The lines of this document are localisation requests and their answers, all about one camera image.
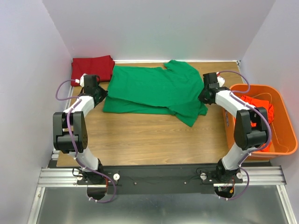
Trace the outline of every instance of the folded red cloth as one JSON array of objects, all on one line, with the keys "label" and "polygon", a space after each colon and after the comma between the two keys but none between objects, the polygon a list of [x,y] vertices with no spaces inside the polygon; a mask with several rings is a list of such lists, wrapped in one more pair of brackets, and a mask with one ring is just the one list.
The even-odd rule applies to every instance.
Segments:
[{"label": "folded red cloth", "polygon": [[[111,80],[115,62],[110,55],[94,58],[73,58],[72,79],[80,79],[86,73],[88,75],[98,75],[101,82]],[[72,86],[78,86],[78,83],[71,82]]]}]

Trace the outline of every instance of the red cloth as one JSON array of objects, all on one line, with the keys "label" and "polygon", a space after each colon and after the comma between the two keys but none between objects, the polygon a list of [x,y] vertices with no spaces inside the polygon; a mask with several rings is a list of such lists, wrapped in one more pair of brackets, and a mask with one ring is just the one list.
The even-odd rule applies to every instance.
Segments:
[{"label": "red cloth", "polygon": [[[269,103],[268,100],[260,100],[260,99],[254,99],[252,97],[248,97],[248,96],[242,96],[241,100],[255,106],[255,107],[264,107],[267,110],[267,114],[268,114],[268,122],[269,124],[271,124],[271,122],[274,120],[274,107],[272,104]],[[271,146],[272,142],[270,142],[270,144],[263,149],[263,152],[269,152],[270,146]]]},{"label": "red cloth", "polygon": [[[72,79],[80,79],[86,73],[88,75],[98,75],[101,82],[111,80],[115,62],[110,55],[94,58],[73,58]],[[71,82],[72,86],[78,86],[78,83]]]}]

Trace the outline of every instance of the wood grain surface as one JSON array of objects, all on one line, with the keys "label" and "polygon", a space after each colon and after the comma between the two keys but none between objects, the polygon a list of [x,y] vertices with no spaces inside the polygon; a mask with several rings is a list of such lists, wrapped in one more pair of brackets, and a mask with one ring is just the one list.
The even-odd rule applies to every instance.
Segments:
[{"label": "wood grain surface", "polygon": [[[199,73],[233,70],[235,62],[189,63]],[[164,67],[162,63],[118,64],[120,66]],[[223,73],[225,86],[242,83],[233,73]],[[101,83],[107,89],[108,83]],[[75,87],[73,96],[80,92]],[[104,165],[157,165],[217,162],[228,152],[221,108],[208,105],[206,116],[199,116],[193,127],[171,115],[116,114],[102,111],[104,102],[85,118],[88,147]],[[76,166],[60,152],[57,166]]]}]

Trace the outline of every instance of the gray wall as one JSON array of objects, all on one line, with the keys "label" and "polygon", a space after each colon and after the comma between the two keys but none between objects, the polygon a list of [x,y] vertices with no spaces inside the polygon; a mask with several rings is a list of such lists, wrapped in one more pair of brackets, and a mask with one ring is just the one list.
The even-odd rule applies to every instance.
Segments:
[{"label": "gray wall", "polygon": [[241,59],[274,0],[43,0],[72,57]]},{"label": "gray wall", "polygon": [[[249,46],[241,69],[252,83],[274,86],[282,94],[299,137],[299,1],[277,0]],[[299,152],[276,158],[287,180],[287,192],[299,220]]]},{"label": "gray wall", "polygon": [[52,115],[63,108],[54,94],[70,78],[71,57],[40,0],[1,1],[0,23],[0,223],[24,224],[53,149]]}]

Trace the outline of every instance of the orange cloth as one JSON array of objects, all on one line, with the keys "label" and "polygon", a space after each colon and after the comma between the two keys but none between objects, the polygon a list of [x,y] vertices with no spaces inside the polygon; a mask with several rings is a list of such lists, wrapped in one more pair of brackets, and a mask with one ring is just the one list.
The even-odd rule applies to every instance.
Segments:
[{"label": "orange cloth", "polygon": [[[248,97],[248,96],[242,96],[241,100],[243,100],[255,107],[264,107],[267,110],[269,124],[271,124],[271,122],[274,120],[274,107],[272,104],[269,103],[268,100],[254,99],[254,98]],[[262,151],[269,152],[271,144],[272,144],[272,142],[270,142],[270,144]]]}]

